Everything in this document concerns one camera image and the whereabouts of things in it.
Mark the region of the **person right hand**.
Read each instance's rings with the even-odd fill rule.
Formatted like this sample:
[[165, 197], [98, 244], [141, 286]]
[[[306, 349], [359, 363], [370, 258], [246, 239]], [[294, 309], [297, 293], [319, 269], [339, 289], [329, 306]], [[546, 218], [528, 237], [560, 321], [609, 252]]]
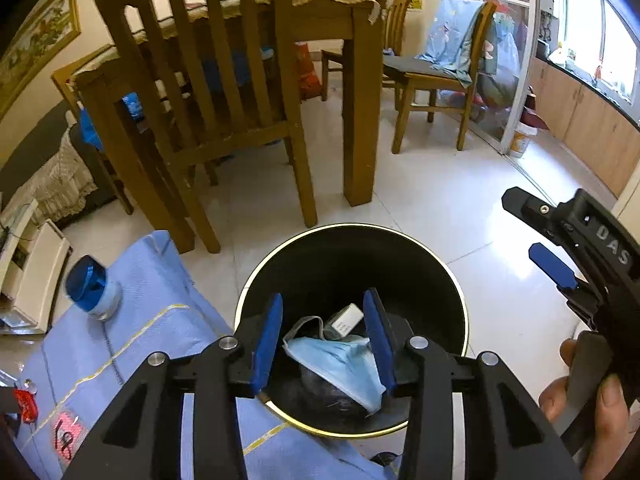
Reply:
[[[550, 422], [564, 411], [568, 377], [555, 379], [540, 394], [538, 402]], [[582, 478], [601, 480], [613, 470], [629, 443], [629, 411], [620, 378], [611, 374], [599, 387], [594, 408], [594, 434]]]

